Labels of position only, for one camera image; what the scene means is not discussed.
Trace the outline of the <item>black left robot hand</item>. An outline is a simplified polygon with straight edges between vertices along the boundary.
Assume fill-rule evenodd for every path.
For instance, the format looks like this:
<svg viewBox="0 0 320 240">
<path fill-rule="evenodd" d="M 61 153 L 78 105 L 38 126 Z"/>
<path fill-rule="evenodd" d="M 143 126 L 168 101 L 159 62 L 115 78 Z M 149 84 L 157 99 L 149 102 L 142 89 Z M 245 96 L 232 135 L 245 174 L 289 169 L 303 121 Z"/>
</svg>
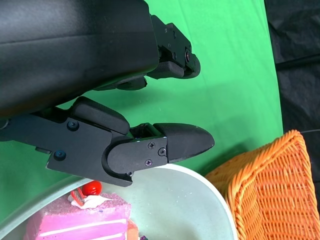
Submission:
<svg viewBox="0 0 320 240">
<path fill-rule="evenodd" d="M 134 172 L 200 155 L 214 138 L 184 123 L 131 127 L 84 93 L 200 70 L 191 42 L 143 0 L 3 0 L 0 139 L 48 154 L 51 170 L 130 186 Z"/>
</svg>

